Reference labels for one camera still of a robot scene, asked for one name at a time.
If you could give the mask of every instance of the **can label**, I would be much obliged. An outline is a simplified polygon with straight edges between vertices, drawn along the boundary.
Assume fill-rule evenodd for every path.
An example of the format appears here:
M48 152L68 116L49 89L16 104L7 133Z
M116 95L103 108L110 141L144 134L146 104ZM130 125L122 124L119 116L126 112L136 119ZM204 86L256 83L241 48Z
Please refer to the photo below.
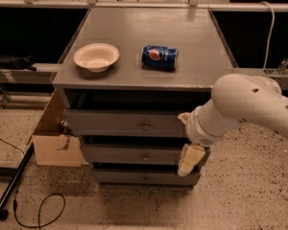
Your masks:
M142 62L158 69L175 69L176 58L176 48L149 45L142 50Z

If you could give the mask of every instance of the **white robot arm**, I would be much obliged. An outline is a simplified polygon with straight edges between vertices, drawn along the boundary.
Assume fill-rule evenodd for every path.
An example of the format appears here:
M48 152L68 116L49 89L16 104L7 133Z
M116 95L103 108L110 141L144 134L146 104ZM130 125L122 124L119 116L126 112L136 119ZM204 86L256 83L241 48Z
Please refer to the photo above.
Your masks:
M266 77L225 75L214 83L209 102L179 118L192 142L182 149L181 176L190 174L204 157L204 148L246 123L271 129L288 140L288 98L276 81Z

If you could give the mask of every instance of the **blue can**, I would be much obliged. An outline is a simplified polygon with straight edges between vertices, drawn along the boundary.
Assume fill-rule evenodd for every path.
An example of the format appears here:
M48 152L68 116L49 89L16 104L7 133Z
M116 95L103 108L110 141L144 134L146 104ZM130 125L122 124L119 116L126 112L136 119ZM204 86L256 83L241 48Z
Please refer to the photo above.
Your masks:
M149 45L142 50L142 62L156 69L174 70L176 58L176 48Z

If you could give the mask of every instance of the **terrazzo floor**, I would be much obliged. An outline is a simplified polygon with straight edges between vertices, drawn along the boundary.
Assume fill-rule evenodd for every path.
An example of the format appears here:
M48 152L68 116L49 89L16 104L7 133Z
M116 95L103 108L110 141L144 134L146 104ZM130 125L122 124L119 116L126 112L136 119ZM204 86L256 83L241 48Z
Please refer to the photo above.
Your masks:
M0 109L0 137L25 150L43 102L15 103ZM21 152L0 142L0 166L16 167L21 158ZM0 177L0 197L7 184ZM99 185L89 166L41 167L33 155L16 198L19 220L37 225L38 207L52 193L62 194L66 205L60 218L43 229L288 229L288 142L254 125L227 133L212 147L193 190ZM14 192L0 229L26 229L15 221L13 197ZM47 200L41 223L55 218L61 207L60 197Z

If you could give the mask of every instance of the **bowl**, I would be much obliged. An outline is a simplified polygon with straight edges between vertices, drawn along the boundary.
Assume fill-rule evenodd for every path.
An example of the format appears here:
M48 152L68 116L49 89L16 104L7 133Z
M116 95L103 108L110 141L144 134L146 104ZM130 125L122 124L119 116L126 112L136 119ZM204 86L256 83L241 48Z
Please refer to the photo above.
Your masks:
M106 43L88 44L74 56L77 65L94 73L106 71L118 58L118 50Z

